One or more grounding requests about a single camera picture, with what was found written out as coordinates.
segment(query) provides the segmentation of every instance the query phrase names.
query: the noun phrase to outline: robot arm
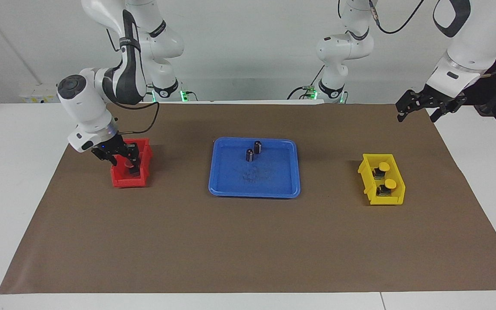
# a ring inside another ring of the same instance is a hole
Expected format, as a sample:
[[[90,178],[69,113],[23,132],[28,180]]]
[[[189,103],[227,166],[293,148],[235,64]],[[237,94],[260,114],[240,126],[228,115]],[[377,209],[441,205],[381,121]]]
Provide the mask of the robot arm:
[[[78,125],[68,136],[79,152],[91,149],[101,160],[117,164],[114,155],[129,159],[130,173],[139,171],[139,151],[124,143],[106,102],[135,105],[146,95],[148,71],[154,97],[179,100],[181,83],[165,58],[183,53],[183,40],[162,19],[155,0],[82,0],[85,12],[120,36],[122,61],[114,68],[87,68],[58,85],[65,110]]]
[[[113,165],[116,165],[113,155],[124,156],[130,161],[130,172],[135,174],[138,173],[139,151],[136,145],[124,143],[103,100],[137,104],[146,93],[136,23],[125,9],[122,20],[123,25],[118,30],[124,33],[120,38],[120,65],[108,69],[88,68],[81,74],[68,76],[59,83],[58,95],[65,110],[78,123],[68,136],[70,145],[79,152],[91,149],[96,157]]]
[[[400,122],[410,112],[423,108],[437,108],[430,116],[433,122],[448,112],[456,112],[466,101],[462,91],[495,62],[496,0],[439,0],[434,22],[453,41],[423,90],[408,90],[397,101]]]
[[[325,37],[317,44],[317,55],[325,63],[317,98],[325,102],[338,102],[341,98],[348,75],[343,62],[366,57],[374,49],[369,31],[373,21],[369,0],[344,1],[342,20],[346,33]]]

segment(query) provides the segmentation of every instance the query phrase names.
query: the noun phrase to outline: blue plastic tray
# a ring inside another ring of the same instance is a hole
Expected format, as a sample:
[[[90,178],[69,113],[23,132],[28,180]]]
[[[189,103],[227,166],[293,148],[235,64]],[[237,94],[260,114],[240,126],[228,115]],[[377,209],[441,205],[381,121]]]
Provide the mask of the blue plastic tray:
[[[262,152],[246,161],[261,141]],[[222,137],[215,140],[209,191],[216,196],[296,198],[300,172],[296,144],[288,139]]]

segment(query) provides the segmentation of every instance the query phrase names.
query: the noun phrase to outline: brown mat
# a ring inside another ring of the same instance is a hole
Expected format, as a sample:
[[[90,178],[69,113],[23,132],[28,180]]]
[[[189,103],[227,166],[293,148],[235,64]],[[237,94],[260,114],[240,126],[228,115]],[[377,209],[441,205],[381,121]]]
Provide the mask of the brown mat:
[[[123,130],[152,112],[114,111]],[[425,112],[393,105],[163,105],[150,188],[65,152],[0,294],[496,290],[496,233]],[[213,140],[297,143],[301,195],[217,198]],[[393,153],[405,204],[370,207],[362,153]]]

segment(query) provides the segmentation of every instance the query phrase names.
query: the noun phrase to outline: yellow button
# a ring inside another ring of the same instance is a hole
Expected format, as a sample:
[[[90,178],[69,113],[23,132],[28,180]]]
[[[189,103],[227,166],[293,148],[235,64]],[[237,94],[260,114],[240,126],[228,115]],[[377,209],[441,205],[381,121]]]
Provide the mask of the yellow button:
[[[381,163],[378,164],[378,170],[383,172],[390,171],[390,165],[385,161],[382,161]]]
[[[397,182],[392,179],[386,179],[384,185],[386,185],[386,188],[388,189],[395,189],[397,187]]]

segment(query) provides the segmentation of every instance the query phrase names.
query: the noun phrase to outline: white table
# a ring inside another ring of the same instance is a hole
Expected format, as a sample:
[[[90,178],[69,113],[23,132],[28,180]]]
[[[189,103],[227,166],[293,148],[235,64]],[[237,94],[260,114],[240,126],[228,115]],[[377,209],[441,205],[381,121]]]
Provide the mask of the white table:
[[[479,117],[472,107],[463,107],[456,114],[441,118],[436,125],[496,230],[496,121]],[[0,283],[67,146],[66,137],[73,128],[74,123],[60,104],[0,104]],[[496,309],[496,291],[0,296],[0,309],[99,308],[478,310]]]

